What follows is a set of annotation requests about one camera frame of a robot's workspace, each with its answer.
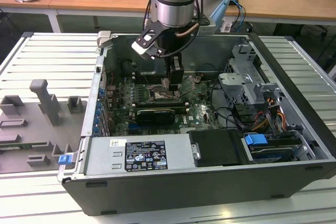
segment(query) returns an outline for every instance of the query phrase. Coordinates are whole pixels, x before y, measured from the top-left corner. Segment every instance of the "warning label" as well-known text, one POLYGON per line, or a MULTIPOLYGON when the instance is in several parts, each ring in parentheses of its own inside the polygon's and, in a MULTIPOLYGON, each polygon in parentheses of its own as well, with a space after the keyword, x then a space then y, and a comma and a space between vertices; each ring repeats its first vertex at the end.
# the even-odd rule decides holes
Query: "warning label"
POLYGON ((127 172, 168 169, 164 141, 126 143, 125 154, 127 172))

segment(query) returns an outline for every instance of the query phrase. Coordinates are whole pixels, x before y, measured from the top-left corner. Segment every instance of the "green circuit board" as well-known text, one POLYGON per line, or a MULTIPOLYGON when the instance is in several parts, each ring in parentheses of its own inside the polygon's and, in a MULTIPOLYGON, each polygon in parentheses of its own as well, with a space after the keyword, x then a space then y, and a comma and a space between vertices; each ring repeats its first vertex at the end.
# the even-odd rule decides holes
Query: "green circuit board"
POLYGON ((180 134, 189 130, 220 128, 208 100, 211 81, 185 76, 176 93, 162 91, 158 84, 135 84, 131 78, 117 79, 114 84, 109 110, 111 136, 180 134), (134 112, 151 109, 154 103, 156 109, 160 104, 171 104, 176 111, 173 124, 137 125, 132 117, 134 112))

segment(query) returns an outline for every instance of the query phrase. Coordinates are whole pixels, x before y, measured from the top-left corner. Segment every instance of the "motherboard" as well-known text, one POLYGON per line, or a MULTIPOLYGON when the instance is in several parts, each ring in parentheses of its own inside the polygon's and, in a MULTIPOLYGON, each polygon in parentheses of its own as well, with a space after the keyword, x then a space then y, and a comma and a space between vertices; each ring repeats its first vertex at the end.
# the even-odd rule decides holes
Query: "motherboard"
POLYGON ((220 129, 209 101, 212 80, 186 75, 175 92, 161 84, 113 78, 107 87, 111 136, 180 134, 220 129))

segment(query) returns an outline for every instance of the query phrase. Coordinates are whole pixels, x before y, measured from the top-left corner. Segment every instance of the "yellow wire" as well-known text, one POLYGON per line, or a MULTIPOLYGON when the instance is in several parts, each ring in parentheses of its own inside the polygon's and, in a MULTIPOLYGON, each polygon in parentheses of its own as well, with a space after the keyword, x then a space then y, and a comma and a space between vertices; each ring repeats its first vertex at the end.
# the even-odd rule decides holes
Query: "yellow wire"
POLYGON ((263 120, 263 122, 260 123, 259 125, 257 125, 256 127, 254 127, 254 128, 252 129, 252 131, 255 131, 255 130, 261 128, 262 126, 264 126, 264 125, 267 124, 267 123, 268 123, 267 119, 263 120))
POLYGON ((285 117, 283 116, 283 114, 281 113, 277 113, 279 116, 281 116, 281 126, 284 130, 286 130, 286 121, 285 121, 285 117))

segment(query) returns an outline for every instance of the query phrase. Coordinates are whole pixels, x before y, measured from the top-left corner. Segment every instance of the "robotic arm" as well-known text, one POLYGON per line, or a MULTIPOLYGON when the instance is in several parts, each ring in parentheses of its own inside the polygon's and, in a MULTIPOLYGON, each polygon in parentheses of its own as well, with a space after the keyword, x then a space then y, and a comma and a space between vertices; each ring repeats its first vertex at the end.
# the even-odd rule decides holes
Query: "robotic arm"
POLYGON ((166 77, 162 84, 171 91, 177 90, 182 82, 181 51, 194 40, 203 18, 194 18, 194 3, 195 0, 157 0, 158 20, 147 25, 132 44, 144 59, 165 60, 166 77))

